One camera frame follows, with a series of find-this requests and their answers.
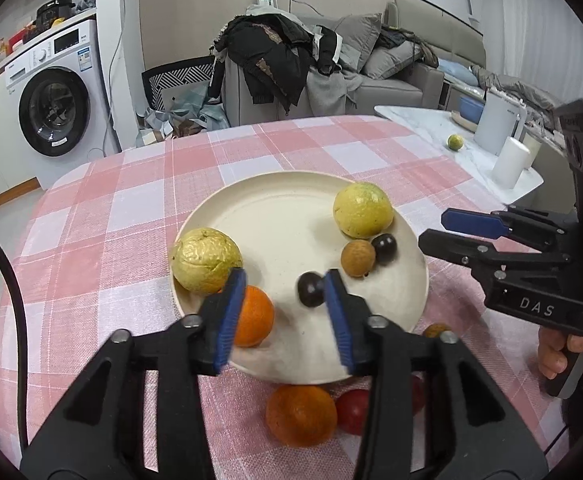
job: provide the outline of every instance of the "gray pillow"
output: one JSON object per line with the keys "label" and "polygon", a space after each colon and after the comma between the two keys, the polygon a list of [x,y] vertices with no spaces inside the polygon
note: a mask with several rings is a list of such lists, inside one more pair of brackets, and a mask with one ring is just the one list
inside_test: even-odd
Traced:
{"label": "gray pillow", "polygon": [[422,56],[420,45],[406,41],[394,48],[379,46],[369,56],[363,74],[372,79],[387,79]]}
{"label": "gray pillow", "polygon": [[345,68],[360,72],[371,55],[373,46],[380,36],[382,15],[350,14],[336,22],[334,31],[343,37],[341,64]]}

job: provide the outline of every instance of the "electric kettle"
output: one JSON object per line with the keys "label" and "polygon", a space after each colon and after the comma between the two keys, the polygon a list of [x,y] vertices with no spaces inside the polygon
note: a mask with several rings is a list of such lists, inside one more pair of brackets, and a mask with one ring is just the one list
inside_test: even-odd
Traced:
{"label": "electric kettle", "polygon": [[476,144],[500,155],[507,137],[520,140],[526,120],[527,107],[522,99],[516,100],[492,87],[487,92],[487,104],[474,136]]}

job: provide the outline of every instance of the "sofa armrest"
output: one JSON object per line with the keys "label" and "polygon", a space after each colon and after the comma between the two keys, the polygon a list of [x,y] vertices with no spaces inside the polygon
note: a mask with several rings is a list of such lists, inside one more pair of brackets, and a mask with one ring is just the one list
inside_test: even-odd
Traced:
{"label": "sofa armrest", "polygon": [[269,104],[255,105],[245,82],[243,69],[229,57],[225,61],[222,102],[230,126],[269,123],[278,120],[276,101]]}
{"label": "sofa armrest", "polygon": [[416,62],[398,74],[398,78],[423,91],[421,107],[436,110],[443,91],[445,75],[440,70]]}

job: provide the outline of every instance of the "washing machine door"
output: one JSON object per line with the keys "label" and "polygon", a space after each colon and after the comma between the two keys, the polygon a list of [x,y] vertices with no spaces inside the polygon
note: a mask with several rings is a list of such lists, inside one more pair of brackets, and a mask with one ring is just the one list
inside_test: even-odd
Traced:
{"label": "washing machine door", "polygon": [[18,116],[32,148],[47,156],[64,155],[80,142],[88,126],[88,89],[75,72],[46,68],[25,85]]}

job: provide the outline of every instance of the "lemon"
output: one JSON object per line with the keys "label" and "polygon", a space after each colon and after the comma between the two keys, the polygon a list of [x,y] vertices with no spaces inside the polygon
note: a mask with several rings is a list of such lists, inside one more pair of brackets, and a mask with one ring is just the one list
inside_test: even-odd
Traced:
{"label": "lemon", "polygon": [[212,294],[227,281],[232,267],[242,267],[243,258],[230,237],[211,227],[188,231],[169,253],[174,277],[191,292]]}
{"label": "lemon", "polygon": [[462,148],[464,145],[465,141],[459,135],[454,134],[452,136],[449,136],[449,139],[447,139],[447,146],[449,147],[450,150],[453,150],[454,152],[460,150],[460,148]]}
{"label": "lemon", "polygon": [[352,238],[376,236],[394,220],[387,195],[369,182],[357,182],[339,192],[333,212],[338,228]]}

